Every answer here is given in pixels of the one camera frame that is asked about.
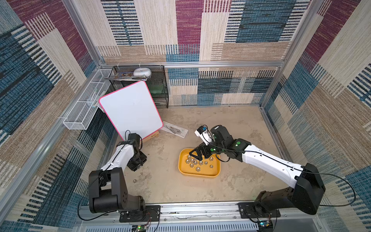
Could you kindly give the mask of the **yellow plastic storage box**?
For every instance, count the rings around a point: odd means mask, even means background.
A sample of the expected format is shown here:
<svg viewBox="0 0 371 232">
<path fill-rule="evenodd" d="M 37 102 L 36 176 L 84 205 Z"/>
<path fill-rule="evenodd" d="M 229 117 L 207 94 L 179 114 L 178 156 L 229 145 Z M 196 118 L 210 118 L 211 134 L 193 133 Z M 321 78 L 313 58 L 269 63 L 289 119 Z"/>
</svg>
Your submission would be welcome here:
<svg viewBox="0 0 371 232">
<path fill-rule="evenodd" d="M 191 148 L 185 148 L 180 152 L 178 170 L 186 176 L 215 178 L 221 172 L 221 161 L 215 155 L 208 159 L 199 161 L 189 155 Z"/>
</svg>

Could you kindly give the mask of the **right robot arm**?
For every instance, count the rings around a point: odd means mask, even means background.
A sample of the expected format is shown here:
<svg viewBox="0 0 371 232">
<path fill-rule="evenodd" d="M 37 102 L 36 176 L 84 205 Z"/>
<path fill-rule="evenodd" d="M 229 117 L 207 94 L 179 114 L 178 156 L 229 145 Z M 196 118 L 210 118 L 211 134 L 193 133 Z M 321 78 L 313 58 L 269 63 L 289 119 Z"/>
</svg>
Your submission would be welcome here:
<svg viewBox="0 0 371 232">
<path fill-rule="evenodd" d="M 224 153 L 230 160 L 258 167 L 288 185 L 280 190 L 260 192 L 254 201 L 256 212 L 263 214 L 296 208 L 308 215 L 317 213 L 326 188 L 314 165 L 292 163 L 259 149 L 249 141 L 234 139 L 222 125 L 211 129 L 202 125 L 195 130 L 195 135 L 203 142 L 189 154 L 199 161 Z"/>
</svg>

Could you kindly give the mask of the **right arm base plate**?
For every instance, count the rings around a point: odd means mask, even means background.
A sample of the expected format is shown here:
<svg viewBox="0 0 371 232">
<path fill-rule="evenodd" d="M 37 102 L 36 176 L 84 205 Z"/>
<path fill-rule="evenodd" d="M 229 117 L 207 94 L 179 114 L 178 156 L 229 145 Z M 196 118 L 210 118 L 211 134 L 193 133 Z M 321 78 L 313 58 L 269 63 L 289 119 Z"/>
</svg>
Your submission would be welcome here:
<svg viewBox="0 0 371 232">
<path fill-rule="evenodd" d="M 261 204 L 255 202 L 240 202 L 237 204 L 241 218 L 279 218 L 281 213 L 278 209 L 268 211 Z"/>
</svg>

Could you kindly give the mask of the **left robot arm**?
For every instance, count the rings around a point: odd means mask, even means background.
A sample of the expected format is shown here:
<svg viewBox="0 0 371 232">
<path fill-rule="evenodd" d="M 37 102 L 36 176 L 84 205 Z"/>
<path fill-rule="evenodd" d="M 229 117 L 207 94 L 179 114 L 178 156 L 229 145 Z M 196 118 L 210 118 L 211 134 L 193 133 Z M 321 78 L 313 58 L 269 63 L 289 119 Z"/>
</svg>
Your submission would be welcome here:
<svg viewBox="0 0 371 232">
<path fill-rule="evenodd" d="M 135 172 L 147 161 L 142 148 L 141 136 L 130 133 L 118 144 L 109 161 L 101 169 L 89 174 L 88 202 L 91 213 L 145 211 L 146 204 L 143 197 L 129 194 L 124 177 L 126 167 Z"/>
</svg>

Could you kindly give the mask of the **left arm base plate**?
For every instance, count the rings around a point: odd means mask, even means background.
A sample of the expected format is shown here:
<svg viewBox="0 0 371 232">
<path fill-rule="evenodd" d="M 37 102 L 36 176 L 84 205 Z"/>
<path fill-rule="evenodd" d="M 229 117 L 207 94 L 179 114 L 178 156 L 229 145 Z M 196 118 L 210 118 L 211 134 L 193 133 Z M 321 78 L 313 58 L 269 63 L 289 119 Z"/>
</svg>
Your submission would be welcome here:
<svg viewBox="0 0 371 232">
<path fill-rule="evenodd" d="M 146 205 L 142 211 L 123 211 L 120 212 L 119 222 L 158 222 L 161 213 L 160 205 Z"/>
</svg>

